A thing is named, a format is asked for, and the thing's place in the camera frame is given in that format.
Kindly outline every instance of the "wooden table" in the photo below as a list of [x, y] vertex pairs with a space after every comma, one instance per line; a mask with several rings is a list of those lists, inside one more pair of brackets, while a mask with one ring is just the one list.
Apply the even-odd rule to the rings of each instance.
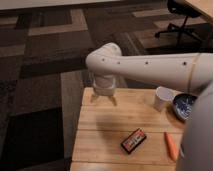
[[209, 21], [213, 21], [213, 1], [212, 0], [184, 0], [189, 6], [199, 11]]
[[[93, 90], [86, 88], [75, 140], [71, 171], [174, 171], [163, 132], [172, 134], [179, 146], [184, 125], [169, 107], [157, 112], [154, 90], [117, 89], [117, 106], [106, 97], [90, 102]], [[147, 139], [131, 155], [120, 143], [142, 128]]]
[[213, 1], [212, 0], [184, 0], [189, 6], [199, 11], [211, 24], [212, 31], [203, 41], [200, 52], [204, 52], [213, 37]]

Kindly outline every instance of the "floor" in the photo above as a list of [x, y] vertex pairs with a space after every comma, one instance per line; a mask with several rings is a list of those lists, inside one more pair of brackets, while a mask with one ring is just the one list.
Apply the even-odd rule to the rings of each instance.
[[[0, 16], [0, 170], [69, 170], [83, 89], [91, 86], [88, 53], [108, 42], [124, 55], [197, 52], [184, 36], [153, 35], [184, 16], [165, 0], [19, 11]], [[189, 26], [205, 38], [203, 18]], [[206, 49], [213, 52], [212, 42]], [[155, 86], [118, 77], [118, 87]]]

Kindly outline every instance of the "wood grain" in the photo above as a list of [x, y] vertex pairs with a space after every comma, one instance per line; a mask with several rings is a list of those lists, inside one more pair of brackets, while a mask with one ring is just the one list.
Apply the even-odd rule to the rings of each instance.
[[177, 121], [172, 109], [159, 113], [151, 106], [137, 108], [92, 107], [81, 108], [78, 130], [134, 131], [182, 133], [184, 124]]
[[213, 1], [212, 0], [184, 0], [192, 8], [198, 10], [201, 14], [213, 22]]
[[[78, 131], [73, 161], [175, 165], [167, 155], [163, 133], [147, 133], [147, 139], [137, 150], [128, 155], [120, 143], [130, 134], [131, 132], [118, 131]], [[181, 134], [172, 134], [172, 136], [179, 146]]]
[[72, 171], [174, 171], [174, 166], [153, 166], [153, 165], [127, 165], [127, 164], [106, 164], [106, 163], [79, 163], [73, 162]]
[[134, 131], [182, 133], [184, 124], [176, 119], [171, 107], [161, 113], [153, 108], [154, 90], [117, 89], [117, 106], [106, 97], [90, 102], [92, 89], [84, 92], [78, 124], [79, 130]]
[[[184, 125], [171, 106], [162, 112], [153, 108], [155, 90], [116, 89], [116, 106], [107, 97], [91, 103], [92, 95], [92, 88], [84, 90], [72, 171], [175, 170], [164, 132], [170, 132], [179, 147]], [[128, 155], [120, 144], [139, 127], [147, 139]]]

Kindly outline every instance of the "chair leg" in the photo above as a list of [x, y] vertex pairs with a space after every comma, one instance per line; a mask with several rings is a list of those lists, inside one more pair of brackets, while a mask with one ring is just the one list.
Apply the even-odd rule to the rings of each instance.
[[180, 29], [172, 29], [172, 30], [159, 31], [159, 32], [155, 33], [155, 37], [159, 38], [161, 33], [177, 33], [179, 31], [180, 31]]
[[178, 46], [180, 44], [181, 37], [182, 37], [183, 33], [185, 33], [184, 29], [185, 29], [188, 18], [189, 18], [188, 16], [185, 17], [184, 22], [183, 22], [182, 26], [180, 27], [180, 32], [178, 33], [178, 36], [177, 36], [176, 46]]
[[184, 33], [185, 33], [186, 35], [190, 36], [191, 38], [193, 38], [193, 39], [199, 41], [200, 43], [202, 43], [202, 40], [201, 40], [198, 36], [195, 36], [195, 35], [193, 35], [193, 34], [187, 32], [187, 31], [185, 31]]

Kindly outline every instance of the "gray carpet tile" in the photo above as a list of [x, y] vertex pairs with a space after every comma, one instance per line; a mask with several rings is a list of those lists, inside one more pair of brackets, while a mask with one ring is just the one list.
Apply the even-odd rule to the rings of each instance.
[[0, 158], [12, 113], [16, 84], [16, 81], [0, 82]]
[[81, 71], [61, 74], [64, 156], [72, 156], [84, 85]]
[[22, 57], [23, 56], [0, 57], [0, 81], [12, 81], [19, 78]]
[[62, 109], [10, 118], [0, 170], [12, 171], [63, 159]]
[[60, 75], [45, 75], [18, 80], [13, 105], [13, 116], [60, 106]]
[[71, 158], [56, 160], [37, 166], [19, 169], [18, 171], [70, 171]]
[[0, 47], [25, 44], [27, 29], [0, 28]]

